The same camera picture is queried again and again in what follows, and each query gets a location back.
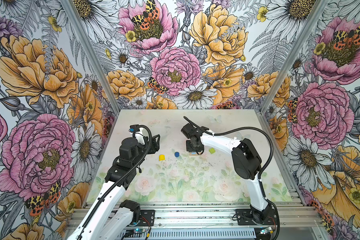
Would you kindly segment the natural wood plank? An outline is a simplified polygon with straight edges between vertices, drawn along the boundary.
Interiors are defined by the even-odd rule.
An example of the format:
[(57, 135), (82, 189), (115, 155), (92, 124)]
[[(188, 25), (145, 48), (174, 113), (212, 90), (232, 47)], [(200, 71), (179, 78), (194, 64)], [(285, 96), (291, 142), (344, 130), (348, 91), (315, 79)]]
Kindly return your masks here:
[(202, 155), (204, 152), (192, 152), (190, 153), (190, 156), (197, 156), (197, 155)]

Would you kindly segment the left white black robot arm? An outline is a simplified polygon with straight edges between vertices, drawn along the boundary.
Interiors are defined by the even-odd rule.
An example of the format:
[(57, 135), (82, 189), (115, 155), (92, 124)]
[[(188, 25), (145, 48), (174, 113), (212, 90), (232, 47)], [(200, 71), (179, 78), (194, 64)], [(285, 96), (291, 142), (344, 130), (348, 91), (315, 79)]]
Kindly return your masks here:
[(153, 136), (145, 125), (132, 125), (131, 137), (122, 140), (119, 156), (108, 170), (105, 182), (97, 199), (79, 226), (68, 236), (69, 240), (114, 240), (130, 224), (140, 219), (140, 204), (125, 200), (112, 211), (125, 195), (130, 183), (148, 154), (160, 148), (160, 135)]

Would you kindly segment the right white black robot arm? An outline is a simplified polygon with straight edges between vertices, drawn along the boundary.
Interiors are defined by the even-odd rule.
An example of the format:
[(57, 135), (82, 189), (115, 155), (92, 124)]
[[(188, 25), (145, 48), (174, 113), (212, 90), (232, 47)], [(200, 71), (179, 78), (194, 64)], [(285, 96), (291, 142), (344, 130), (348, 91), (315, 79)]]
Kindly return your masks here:
[[(266, 137), (270, 146), (270, 154), (264, 166), (262, 166), (262, 159), (251, 140), (226, 137), (226, 135), (241, 130), (253, 130)], [(269, 217), (273, 216), (272, 204), (267, 199), (263, 187), (262, 173), (273, 158), (274, 147), (270, 137), (263, 130), (254, 127), (242, 127), (225, 133), (214, 133), (208, 128), (199, 127), (189, 122), (183, 126), (181, 132), (187, 138), (186, 149), (189, 153), (202, 154), (205, 147), (211, 147), (232, 157), (236, 174), (246, 180), (251, 200), (250, 212), (246, 217), (243, 217), (244, 219), (256, 224), (263, 224)]]

